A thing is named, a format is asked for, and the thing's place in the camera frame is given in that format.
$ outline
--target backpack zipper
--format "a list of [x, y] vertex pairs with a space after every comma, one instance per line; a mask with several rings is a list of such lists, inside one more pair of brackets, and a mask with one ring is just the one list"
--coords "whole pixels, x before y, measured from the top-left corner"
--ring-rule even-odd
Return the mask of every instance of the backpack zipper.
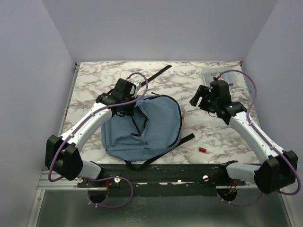
[[155, 98], [158, 98], [158, 97], [167, 97], [167, 98], [170, 98], [175, 103], [177, 103], [177, 105], [178, 105], [179, 114], [180, 114], [180, 128], [179, 128], [178, 135], [177, 135], [175, 141], [172, 144], [170, 144], [169, 146], [167, 146], [168, 148], [171, 148], [178, 141], [178, 138], [179, 138], [179, 135], [180, 135], [180, 132], [181, 132], [181, 128], [182, 128], [182, 113], [181, 113], [180, 105], [179, 105], [179, 103], [174, 98], [172, 98], [170, 96], [167, 96], [167, 95], [158, 95], [158, 94], [153, 93], [153, 92], [152, 92], [152, 94], [155, 94], [156, 96], [148, 97], [148, 98], [145, 98], [144, 100], [146, 100], [146, 99], [150, 99], [151, 100], [151, 99], [155, 99]]

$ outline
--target metal panel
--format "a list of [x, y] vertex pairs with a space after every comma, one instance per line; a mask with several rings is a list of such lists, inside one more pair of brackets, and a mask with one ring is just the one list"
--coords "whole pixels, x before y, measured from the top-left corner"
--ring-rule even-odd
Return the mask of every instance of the metal panel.
[[[237, 201], [249, 202], [259, 196], [254, 188], [239, 189]], [[108, 198], [105, 204], [122, 203]], [[290, 227], [281, 195], [273, 193], [254, 206], [235, 207], [216, 197], [136, 197], [120, 209], [88, 205], [87, 192], [46, 191], [38, 227]]]
[[29, 220], [27, 223], [27, 227], [34, 227], [37, 225], [37, 221], [38, 221], [39, 214], [40, 214], [40, 209], [42, 206], [42, 201], [44, 198], [44, 193], [45, 193], [44, 190], [37, 190], [36, 197], [34, 200], [34, 205], [33, 205], [33, 208], [30, 213]]
[[[301, 0], [279, 0], [243, 64], [244, 71], [257, 83], [255, 107], [262, 129], [280, 146], [297, 153], [301, 179], [302, 9]], [[289, 191], [296, 187], [297, 184], [290, 186]], [[285, 203], [294, 227], [303, 226], [303, 191], [295, 197], [286, 197]]]
[[243, 60], [277, 0], [43, 0], [75, 61]]
[[1, 1], [0, 225], [24, 227], [74, 61], [40, 0]]

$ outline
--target backpack strap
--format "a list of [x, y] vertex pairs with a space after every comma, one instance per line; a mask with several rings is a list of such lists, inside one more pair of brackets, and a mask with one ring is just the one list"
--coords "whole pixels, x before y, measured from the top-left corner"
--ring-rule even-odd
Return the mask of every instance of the backpack strap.
[[[176, 147], [182, 145], [183, 143], [186, 143], [187, 141], [190, 141], [190, 140], [193, 139], [194, 137], [195, 137], [195, 135], [194, 135], [193, 133], [189, 134], [189, 135], [186, 136], [186, 137], [183, 137], [183, 138], [180, 140], [180, 142], [178, 143], [178, 145], [177, 145]], [[155, 156], [155, 157], [152, 157], [152, 158], [146, 160], [146, 161], [145, 161], [142, 165], [140, 165], [138, 168], [135, 168], [131, 162], [126, 161], [126, 160], [124, 160], [124, 161], [125, 161], [126, 166], [127, 166], [128, 168], [130, 168], [130, 169], [132, 169], [132, 170], [142, 170], [142, 169], [145, 169], [149, 164], [153, 163], [153, 162], [156, 161], [158, 158], [160, 158], [160, 157], [162, 157], [163, 155], [165, 155], [165, 154], [171, 152], [172, 150], [170, 150], [170, 151], [168, 151], [168, 152], [166, 152], [166, 153], [164, 153], [164, 154], [161, 154], [161, 155], [158, 155], [158, 156]]]

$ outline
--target white marble countertop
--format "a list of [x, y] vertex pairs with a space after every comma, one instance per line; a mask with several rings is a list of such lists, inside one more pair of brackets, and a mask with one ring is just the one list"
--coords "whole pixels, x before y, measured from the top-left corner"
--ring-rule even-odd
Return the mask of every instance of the white marble countertop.
[[[75, 82], [64, 131], [77, 123], [92, 107], [97, 96], [113, 88], [119, 78], [126, 78], [135, 71], [150, 77], [168, 64], [172, 68], [149, 84], [147, 94], [155, 92], [176, 99], [186, 111], [182, 137], [190, 133], [194, 133], [196, 137], [154, 163], [201, 164], [224, 163], [229, 160], [257, 163], [257, 157], [236, 131], [229, 128], [223, 120], [210, 117], [205, 111], [189, 104], [198, 86], [205, 84], [203, 70], [219, 67], [241, 70], [238, 62], [84, 62]], [[236, 83], [230, 88], [230, 92], [233, 101], [240, 101], [245, 107], [248, 106], [250, 96], [241, 74], [236, 74]], [[199, 147], [210, 150], [210, 153], [199, 152]], [[101, 129], [88, 140], [81, 156], [84, 160], [104, 164], [124, 163], [105, 152], [101, 142]]]

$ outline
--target gray floor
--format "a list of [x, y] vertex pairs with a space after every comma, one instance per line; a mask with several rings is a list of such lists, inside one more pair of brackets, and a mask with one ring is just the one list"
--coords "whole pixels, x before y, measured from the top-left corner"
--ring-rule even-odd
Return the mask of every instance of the gray floor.
[[[239, 189], [238, 202], [257, 198], [257, 189]], [[234, 207], [217, 197], [136, 197], [124, 208], [88, 205], [86, 191], [46, 191], [39, 227], [288, 227], [281, 196], [273, 193], [251, 207]], [[110, 198], [116, 205], [124, 198]]]

